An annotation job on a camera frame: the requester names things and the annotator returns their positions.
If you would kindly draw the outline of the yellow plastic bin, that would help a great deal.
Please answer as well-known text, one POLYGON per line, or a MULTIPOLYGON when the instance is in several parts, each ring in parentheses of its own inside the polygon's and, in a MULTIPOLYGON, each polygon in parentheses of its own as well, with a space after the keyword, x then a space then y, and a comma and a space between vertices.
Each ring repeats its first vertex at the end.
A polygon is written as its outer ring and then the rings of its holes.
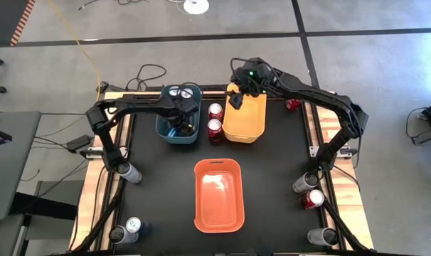
POLYGON ((230 96, 227 95, 222 126, 225 138, 245 144, 255 142, 265 130, 267 95, 243 95, 243 103, 238 110, 229 100, 230 96))

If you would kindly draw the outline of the black diagonal support strut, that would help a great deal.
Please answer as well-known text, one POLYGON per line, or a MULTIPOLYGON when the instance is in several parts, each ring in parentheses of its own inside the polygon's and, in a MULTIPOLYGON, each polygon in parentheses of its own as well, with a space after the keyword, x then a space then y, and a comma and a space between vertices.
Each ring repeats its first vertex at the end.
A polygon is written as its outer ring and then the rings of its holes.
POLYGON ((112 255, 115 245, 109 241, 109 232, 117 222, 118 209, 122 199, 123 182, 98 181, 92 199, 85 202, 87 195, 81 195, 78 214, 75 219, 69 251, 76 255, 112 255))
POLYGON ((328 202, 323 202, 323 207, 329 213, 331 218, 333 219, 336 227, 339 228, 341 234, 346 238, 349 245, 354 251, 369 251, 370 249, 366 246, 362 245, 360 241, 356 238, 356 236, 349 230, 348 226, 341 219, 340 215, 337 213, 336 209, 328 202))

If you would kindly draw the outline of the orange plastic bin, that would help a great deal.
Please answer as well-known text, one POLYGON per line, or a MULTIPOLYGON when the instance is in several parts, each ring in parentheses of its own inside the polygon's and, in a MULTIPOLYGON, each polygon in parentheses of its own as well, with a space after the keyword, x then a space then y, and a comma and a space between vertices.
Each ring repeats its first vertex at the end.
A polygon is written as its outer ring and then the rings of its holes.
POLYGON ((204 159, 194 167, 196 214, 202 233, 234 233, 245 222, 241 167, 233 159, 204 159))

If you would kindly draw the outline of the black mat orange striped edge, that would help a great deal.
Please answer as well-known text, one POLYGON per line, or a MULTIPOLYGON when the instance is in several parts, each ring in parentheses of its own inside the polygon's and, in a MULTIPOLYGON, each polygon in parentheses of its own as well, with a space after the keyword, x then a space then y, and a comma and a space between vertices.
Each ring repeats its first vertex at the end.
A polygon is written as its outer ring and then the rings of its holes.
POLYGON ((0 0, 0 46, 15 46, 36 0, 0 0))

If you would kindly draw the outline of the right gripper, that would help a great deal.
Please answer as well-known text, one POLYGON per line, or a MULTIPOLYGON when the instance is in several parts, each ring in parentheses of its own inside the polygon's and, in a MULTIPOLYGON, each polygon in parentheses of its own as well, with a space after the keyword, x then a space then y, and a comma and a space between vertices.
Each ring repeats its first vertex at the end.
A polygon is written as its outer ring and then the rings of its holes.
POLYGON ((229 103, 234 109, 240 109, 243 95, 259 96, 275 93, 275 69, 261 58, 232 58, 230 60, 232 77, 230 81, 238 87, 228 92, 229 103))

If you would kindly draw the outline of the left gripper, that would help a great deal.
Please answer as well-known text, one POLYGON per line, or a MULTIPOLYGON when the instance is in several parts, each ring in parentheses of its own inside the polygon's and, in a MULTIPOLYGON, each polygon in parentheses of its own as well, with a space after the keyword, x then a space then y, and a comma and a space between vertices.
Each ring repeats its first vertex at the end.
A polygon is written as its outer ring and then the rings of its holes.
POLYGON ((195 133, 195 122, 193 114, 198 111, 198 104, 193 96, 184 97, 182 95, 172 96, 168 98, 174 104, 174 109, 170 112, 168 117, 173 117, 170 120, 170 137, 180 137, 182 134, 185 137, 189 137, 195 133))

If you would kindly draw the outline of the white Celsius drink can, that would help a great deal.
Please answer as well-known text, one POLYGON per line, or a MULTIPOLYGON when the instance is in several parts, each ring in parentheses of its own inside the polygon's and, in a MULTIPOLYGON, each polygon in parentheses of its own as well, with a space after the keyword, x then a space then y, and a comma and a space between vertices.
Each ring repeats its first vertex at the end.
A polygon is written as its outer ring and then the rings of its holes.
POLYGON ((292 189, 295 193, 303 193, 317 186, 318 181, 319 177, 317 174, 306 172, 292 184, 292 189))
POLYGON ((117 173, 131 183, 139 183, 142 180, 142 174, 128 161, 117 166, 117 173))
POLYGON ((138 233, 131 233, 121 225, 114 226, 109 233, 109 240, 113 244, 134 243, 138 237, 138 233))
POLYGON ((339 243, 339 235, 332 228, 312 229, 307 233, 307 239, 313 245, 332 247, 339 243))

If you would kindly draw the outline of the black aluminium table frame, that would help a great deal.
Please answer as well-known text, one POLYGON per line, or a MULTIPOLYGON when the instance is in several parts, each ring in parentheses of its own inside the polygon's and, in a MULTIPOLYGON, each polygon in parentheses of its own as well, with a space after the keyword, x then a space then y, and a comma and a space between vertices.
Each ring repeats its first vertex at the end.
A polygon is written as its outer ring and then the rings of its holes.
POLYGON ((119 198, 108 226, 123 225, 136 216, 152 224, 151 232, 133 244, 115 245, 117 255, 184 256, 322 252, 307 241, 307 232, 333 225, 319 208, 305 210, 292 183, 310 169, 314 144, 313 111, 309 105, 293 112, 283 101, 270 99, 266 131, 254 143, 212 144, 201 129, 192 144, 172 145, 155 130, 153 114, 124 120, 129 160, 142 173, 139 184, 119 182, 119 198), (233 159, 241 168, 245 222, 233 233, 203 233, 194 225, 194 166, 203 159, 233 159))

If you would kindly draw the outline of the blue plastic bin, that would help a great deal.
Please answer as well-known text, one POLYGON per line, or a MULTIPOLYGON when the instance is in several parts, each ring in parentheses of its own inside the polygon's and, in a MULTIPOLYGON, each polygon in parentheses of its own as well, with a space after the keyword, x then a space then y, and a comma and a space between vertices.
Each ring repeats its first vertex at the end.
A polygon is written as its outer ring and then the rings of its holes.
POLYGON ((171 126, 170 121, 165 117, 157 115, 156 132, 160 137, 162 137, 166 142, 170 144, 192 144, 198 138, 198 132, 200 128, 200 116, 201 116, 201 100, 202 100, 203 93, 201 92, 201 89, 199 86, 197 86, 197 84, 192 82, 186 82, 181 85, 167 85, 163 87, 163 89, 161 90, 161 96, 169 95, 169 88, 171 86, 179 86, 181 89, 185 87, 189 87, 193 90, 193 97, 198 104, 198 111, 193 114, 196 130, 195 130, 195 133, 189 137, 185 137, 183 134, 180 137, 170 137, 169 136, 169 130, 171 126))

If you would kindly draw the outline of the white round disc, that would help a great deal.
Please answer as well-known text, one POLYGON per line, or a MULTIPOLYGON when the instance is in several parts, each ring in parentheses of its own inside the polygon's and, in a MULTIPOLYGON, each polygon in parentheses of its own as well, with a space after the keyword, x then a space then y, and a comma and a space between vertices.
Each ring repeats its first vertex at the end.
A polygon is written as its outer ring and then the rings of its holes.
POLYGON ((209 9, 208 0, 185 0, 183 3, 184 11, 191 15, 200 15, 209 9))

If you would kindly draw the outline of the grey desk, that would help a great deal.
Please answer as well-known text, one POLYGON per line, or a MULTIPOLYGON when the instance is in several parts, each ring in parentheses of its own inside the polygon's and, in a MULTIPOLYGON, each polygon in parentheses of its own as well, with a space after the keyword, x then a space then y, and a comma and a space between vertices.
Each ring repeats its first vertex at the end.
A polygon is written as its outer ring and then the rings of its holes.
POLYGON ((0 131, 12 136, 0 145, 0 220, 9 214, 40 118, 37 111, 0 112, 0 131))

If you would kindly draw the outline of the black power adapter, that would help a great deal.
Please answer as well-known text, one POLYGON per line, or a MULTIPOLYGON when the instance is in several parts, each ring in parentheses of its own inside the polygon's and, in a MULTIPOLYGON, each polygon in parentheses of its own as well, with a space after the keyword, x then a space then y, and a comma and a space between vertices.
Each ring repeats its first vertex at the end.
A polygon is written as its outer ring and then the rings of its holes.
POLYGON ((76 151, 78 149, 83 148, 84 146, 89 145, 91 143, 91 141, 92 141, 92 137, 90 137, 88 135, 82 135, 76 139, 69 141, 66 144, 66 147, 67 147, 68 151, 76 151))

